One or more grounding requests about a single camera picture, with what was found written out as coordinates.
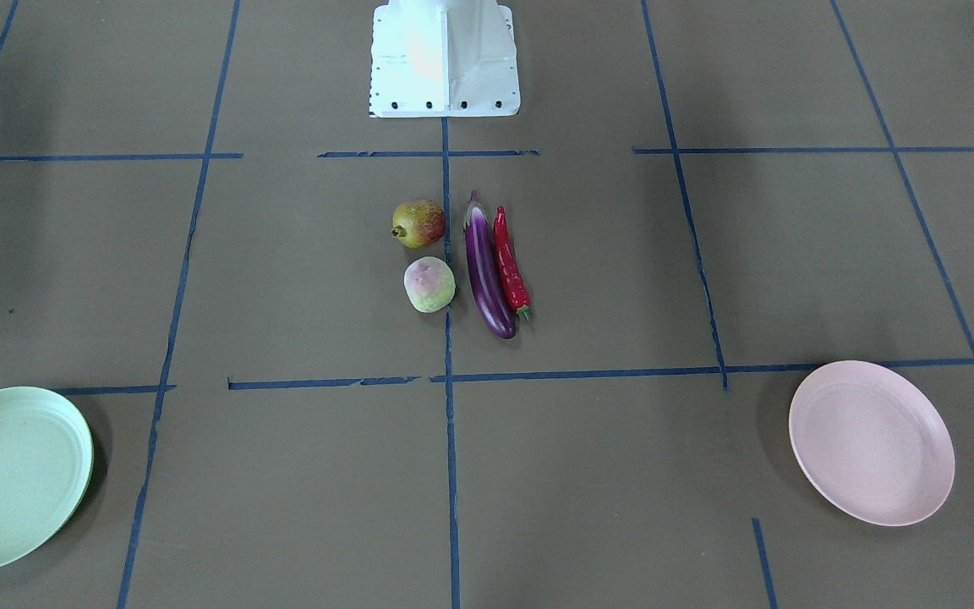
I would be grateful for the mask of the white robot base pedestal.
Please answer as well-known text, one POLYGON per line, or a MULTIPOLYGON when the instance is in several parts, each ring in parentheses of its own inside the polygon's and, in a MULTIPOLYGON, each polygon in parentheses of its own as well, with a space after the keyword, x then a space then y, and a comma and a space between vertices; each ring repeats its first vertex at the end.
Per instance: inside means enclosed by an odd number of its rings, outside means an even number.
POLYGON ((389 1, 372 15, 369 116, 509 117, 522 96, 497 1, 389 1))

